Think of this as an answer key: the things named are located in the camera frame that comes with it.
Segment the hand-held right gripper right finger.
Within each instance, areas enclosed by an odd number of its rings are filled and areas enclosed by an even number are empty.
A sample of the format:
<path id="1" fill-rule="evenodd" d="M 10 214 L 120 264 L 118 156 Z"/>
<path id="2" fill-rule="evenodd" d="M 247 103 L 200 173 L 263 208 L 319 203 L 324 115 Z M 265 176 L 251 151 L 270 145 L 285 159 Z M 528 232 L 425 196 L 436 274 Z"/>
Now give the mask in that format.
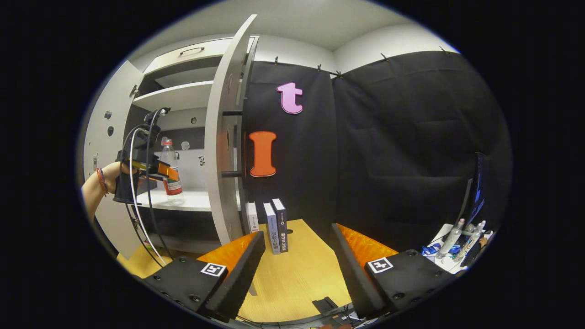
<path id="1" fill-rule="evenodd" d="M 330 247 L 361 318 L 399 313 L 453 281 L 449 271 L 417 250 L 397 252 L 349 227 L 330 227 Z"/>

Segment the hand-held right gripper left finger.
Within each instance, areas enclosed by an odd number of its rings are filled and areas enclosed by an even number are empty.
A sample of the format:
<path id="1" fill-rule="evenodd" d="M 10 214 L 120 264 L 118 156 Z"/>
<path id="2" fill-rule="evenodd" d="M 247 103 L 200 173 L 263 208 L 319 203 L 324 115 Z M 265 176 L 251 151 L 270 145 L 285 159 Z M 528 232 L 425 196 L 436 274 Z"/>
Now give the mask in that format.
<path id="1" fill-rule="evenodd" d="M 264 233 L 256 231 L 198 258 L 180 256 L 144 284 L 190 312 L 227 323 L 238 316 L 265 250 Z"/>

